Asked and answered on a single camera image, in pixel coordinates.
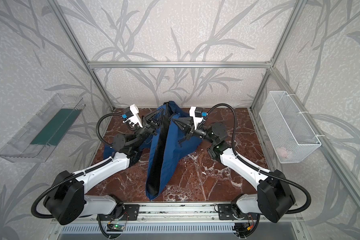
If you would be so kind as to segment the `blue zip-up jacket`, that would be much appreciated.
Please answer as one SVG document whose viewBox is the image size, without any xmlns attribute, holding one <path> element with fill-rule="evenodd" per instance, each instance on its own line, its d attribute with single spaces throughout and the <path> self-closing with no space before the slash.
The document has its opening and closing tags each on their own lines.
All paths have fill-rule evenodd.
<svg viewBox="0 0 360 240">
<path fill-rule="evenodd" d="M 140 128 L 138 125 L 133 127 L 131 123 L 125 123 L 134 133 L 132 135 L 117 134 L 111 143 L 107 142 L 100 134 L 100 124 L 112 114 L 102 116 L 96 125 L 96 134 L 99 140 L 108 149 L 132 157 L 131 164 L 139 161 L 143 149 L 150 150 L 146 181 L 146 196 L 149 200 L 154 200 L 161 194 L 174 175 L 179 161 L 195 152 L 202 142 L 199 138 L 193 138 L 183 142 L 180 147 L 179 140 L 184 137 L 184 133 L 172 122 L 172 118 L 191 116 L 174 101 L 165 102 L 157 109 L 161 108 L 166 109 L 162 125 L 157 130 L 156 136 L 151 135 L 145 141 L 138 141 L 135 137 L 135 131 Z"/>
</svg>

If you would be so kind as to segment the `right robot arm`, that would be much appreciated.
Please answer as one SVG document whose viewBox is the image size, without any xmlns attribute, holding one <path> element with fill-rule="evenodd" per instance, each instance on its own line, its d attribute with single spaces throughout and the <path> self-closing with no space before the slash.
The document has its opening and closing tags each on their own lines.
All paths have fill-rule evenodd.
<svg viewBox="0 0 360 240">
<path fill-rule="evenodd" d="M 193 138 L 209 142 L 210 157 L 238 173 L 257 190 L 256 194 L 242 194 L 231 201 L 232 212 L 237 219 L 247 214 L 261 214 L 277 223 L 295 204 L 290 186 L 276 178 L 284 178 L 282 172 L 269 171 L 234 154 L 233 148 L 226 142 L 228 132 L 223 123 L 216 122 L 200 129 L 195 128 L 192 117 L 173 119 L 173 123 L 185 134 L 180 144 Z"/>
</svg>

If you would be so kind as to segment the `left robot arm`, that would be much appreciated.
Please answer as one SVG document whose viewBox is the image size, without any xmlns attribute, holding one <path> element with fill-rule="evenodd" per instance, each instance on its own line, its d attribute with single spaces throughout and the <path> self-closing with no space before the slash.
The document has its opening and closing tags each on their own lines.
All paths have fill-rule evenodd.
<svg viewBox="0 0 360 240">
<path fill-rule="evenodd" d="M 63 171 L 58 174 L 53 185 L 33 203 L 32 215 L 41 219 L 54 218 L 63 226 L 91 215 L 119 218 L 123 203 L 117 197 L 88 196 L 87 192 L 103 180 L 138 163 L 146 140 L 157 135 L 164 115 L 165 110 L 158 109 L 140 120 L 137 112 L 124 113 L 124 119 L 140 125 L 134 134 L 114 136 L 111 148 L 115 152 L 107 159 L 74 173 Z"/>
</svg>

